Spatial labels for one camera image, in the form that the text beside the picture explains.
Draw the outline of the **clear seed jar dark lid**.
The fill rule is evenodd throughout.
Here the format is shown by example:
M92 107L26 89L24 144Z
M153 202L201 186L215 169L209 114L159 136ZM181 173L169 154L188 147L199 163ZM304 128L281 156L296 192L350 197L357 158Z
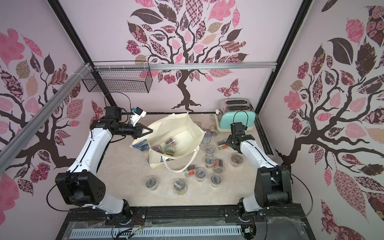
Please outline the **clear seed jar dark lid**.
M195 178L198 182L202 182L207 176L206 170L203 168L197 168L195 170Z

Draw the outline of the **clear seed jar striped lid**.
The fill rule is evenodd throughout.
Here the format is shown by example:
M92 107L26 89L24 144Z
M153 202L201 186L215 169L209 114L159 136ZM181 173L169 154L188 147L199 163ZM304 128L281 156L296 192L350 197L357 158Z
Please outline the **clear seed jar striped lid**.
M188 186L183 179L176 179L173 183L173 187L175 194L179 196L184 195L188 190Z

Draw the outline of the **cream canvas tote bag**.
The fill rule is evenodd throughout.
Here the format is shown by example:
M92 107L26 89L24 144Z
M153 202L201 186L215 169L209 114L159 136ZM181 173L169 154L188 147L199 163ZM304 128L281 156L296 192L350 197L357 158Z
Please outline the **cream canvas tote bag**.
M196 158L205 132L191 119L188 113L171 114L149 125L153 133L137 138L131 148L144 153L151 169L164 165L173 173L183 172ZM167 144L176 146L175 154L169 156L165 152ZM153 146L161 146L163 153L152 150ZM175 162L190 156L188 163L179 170L171 169L168 162Z

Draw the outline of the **clear seed jar grey lid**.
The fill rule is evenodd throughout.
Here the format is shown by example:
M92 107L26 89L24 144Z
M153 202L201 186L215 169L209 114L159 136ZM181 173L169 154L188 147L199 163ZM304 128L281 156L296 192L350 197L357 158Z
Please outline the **clear seed jar grey lid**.
M151 176L146 180L146 188L151 191L155 191L159 186L159 181L156 177Z

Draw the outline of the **silver tin can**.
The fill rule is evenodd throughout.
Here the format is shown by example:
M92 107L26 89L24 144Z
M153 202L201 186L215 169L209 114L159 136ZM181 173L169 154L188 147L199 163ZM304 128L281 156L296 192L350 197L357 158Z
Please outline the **silver tin can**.
M203 145L208 145L211 142L212 132L208 129L204 129L204 132L205 132L205 134L204 134L204 137L203 137L201 143Z

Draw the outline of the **tan seed jar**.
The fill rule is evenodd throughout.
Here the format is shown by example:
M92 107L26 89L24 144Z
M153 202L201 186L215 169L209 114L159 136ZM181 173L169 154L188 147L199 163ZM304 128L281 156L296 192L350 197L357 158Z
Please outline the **tan seed jar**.
M210 132L211 132L211 136L212 138L216 137L217 136L217 127L215 125L211 125L210 126Z

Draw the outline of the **red seed jar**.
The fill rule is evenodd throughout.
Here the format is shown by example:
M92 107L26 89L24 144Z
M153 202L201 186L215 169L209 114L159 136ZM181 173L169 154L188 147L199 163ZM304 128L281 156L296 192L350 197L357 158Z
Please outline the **red seed jar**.
M218 150L224 150L226 149L228 146L227 146L227 143L226 143L226 140L221 140L221 141L218 141L217 142L217 147L218 147Z

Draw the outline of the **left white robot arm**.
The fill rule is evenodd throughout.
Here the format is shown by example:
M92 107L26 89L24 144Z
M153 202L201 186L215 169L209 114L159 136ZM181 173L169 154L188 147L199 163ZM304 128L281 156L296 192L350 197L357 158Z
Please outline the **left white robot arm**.
M98 209L127 220L132 218L128 201L109 194L97 172L114 136L137 139L153 132L139 122L146 114L141 108L134 108L130 121L123 123L123 109L107 106L105 116L92 122L81 153L66 172L57 174L55 178L55 186L67 205Z

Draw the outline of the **red label jar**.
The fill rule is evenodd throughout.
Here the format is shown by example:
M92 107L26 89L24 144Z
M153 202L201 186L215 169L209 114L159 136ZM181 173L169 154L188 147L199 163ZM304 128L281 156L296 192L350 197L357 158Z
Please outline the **red label jar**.
M184 170L184 175L186 178L192 177L195 174L195 171L196 171L196 166L195 165L189 165Z
M220 174L224 171L224 163L223 160L217 159L214 164L213 171L217 174Z

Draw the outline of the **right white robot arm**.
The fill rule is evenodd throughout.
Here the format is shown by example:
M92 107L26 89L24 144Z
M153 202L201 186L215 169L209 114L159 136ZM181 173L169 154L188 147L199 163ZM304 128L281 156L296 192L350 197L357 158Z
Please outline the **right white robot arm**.
M246 128L242 123L232 123L231 134L226 141L228 147L247 157L257 169L253 195L240 201L244 211L261 211L291 203L293 200L291 178L295 178L305 187L310 196L311 207L303 217L307 218L314 207L314 198L307 185L286 167L275 163L263 153L255 138L246 134Z

